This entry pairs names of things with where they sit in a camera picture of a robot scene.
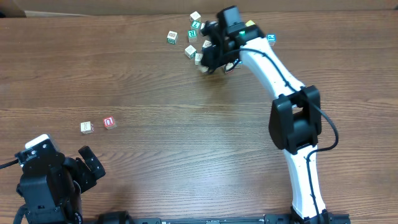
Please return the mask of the white letter I block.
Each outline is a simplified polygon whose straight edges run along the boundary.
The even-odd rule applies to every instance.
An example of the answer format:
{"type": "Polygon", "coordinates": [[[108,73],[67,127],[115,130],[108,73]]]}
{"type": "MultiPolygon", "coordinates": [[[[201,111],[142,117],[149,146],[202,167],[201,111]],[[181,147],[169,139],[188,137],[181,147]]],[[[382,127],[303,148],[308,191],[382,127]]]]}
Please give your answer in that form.
{"type": "Polygon", "coordinates": [[[93,123],[91,121],[86,121],[86,122],[80,123],[80,131],[83,134],[91,134],[91,133],[93,133],[94,132],[93,123]]]}

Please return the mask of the red letter U block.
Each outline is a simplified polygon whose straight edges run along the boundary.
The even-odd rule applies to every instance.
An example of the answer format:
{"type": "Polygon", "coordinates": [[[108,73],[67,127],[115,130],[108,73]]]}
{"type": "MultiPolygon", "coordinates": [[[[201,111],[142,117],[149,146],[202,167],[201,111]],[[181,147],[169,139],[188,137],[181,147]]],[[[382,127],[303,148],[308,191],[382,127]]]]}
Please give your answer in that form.
{"type": "Polygon", "coordinates": [[[103,123],[106,129],[114,129],[117,127],[116,121],[112,116],[103,118],[103,123]]]}

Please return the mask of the blue edged picture block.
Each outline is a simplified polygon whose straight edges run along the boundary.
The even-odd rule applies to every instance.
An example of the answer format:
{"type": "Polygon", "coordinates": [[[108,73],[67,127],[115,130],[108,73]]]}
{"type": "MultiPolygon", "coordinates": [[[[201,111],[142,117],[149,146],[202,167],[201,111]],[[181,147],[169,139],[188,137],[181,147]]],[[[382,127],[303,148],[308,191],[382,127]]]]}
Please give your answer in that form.
{"type": "Polygon", "coordinates": [[[202,48],[205,49],[205,48],[208,48],[208,47],[211,47],[211,46],[212,46],[211,41],[205,40],[203,45],[202,45],[202,48]]]}

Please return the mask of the yellow top block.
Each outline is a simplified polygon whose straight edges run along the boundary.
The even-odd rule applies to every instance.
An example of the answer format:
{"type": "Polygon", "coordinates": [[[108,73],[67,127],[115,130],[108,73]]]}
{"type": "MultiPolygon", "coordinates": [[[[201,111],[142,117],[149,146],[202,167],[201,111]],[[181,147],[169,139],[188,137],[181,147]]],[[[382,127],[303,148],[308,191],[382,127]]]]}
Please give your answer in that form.
{"type": "Polygon", "coordinates": [[[199,66],[198,66],[198,69],[199,69],[199,71],[201,71],[202,73],[207,73],[207,72],[208,72],[208,67],[206,67],[206,66],[199,65],[199,66]]]}

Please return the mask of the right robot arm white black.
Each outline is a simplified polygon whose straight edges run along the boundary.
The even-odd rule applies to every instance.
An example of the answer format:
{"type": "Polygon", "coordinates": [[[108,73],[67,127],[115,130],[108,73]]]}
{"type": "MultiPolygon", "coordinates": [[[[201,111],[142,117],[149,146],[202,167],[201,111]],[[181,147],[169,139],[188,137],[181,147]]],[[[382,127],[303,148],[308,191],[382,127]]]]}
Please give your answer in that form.
{"type": "Polygon", "coordinates": [[[213,73],[228,63],[242,62],[268,90],[272,99],[269,134],[284,153],[292,184],[292,206],[285,223],[336,223],[322,199],[318,172],[318,136],[322,119],[336,126],[322,111],[320,92],[296,79],[274,53],[266,35],[257,25],[247,26],[237,6],[230,6],[207,21],[202,30],[212,45],[204,50],[201,64],[213,73]]]}

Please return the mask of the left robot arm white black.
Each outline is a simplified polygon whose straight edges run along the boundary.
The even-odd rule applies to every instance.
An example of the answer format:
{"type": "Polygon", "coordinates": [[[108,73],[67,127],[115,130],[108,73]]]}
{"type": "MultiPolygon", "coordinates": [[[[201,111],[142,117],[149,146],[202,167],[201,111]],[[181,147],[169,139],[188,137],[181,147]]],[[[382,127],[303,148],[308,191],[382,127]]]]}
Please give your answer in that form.
{"type": "Polygon", "coordinates": [[[82,158],[66,157],[48,144],[15,155],[23,174],[16,192],[25,200],[13,224],[83,223],[81,194],[97,184],[106,172],[88,146],[78,150],[82,158]]]}

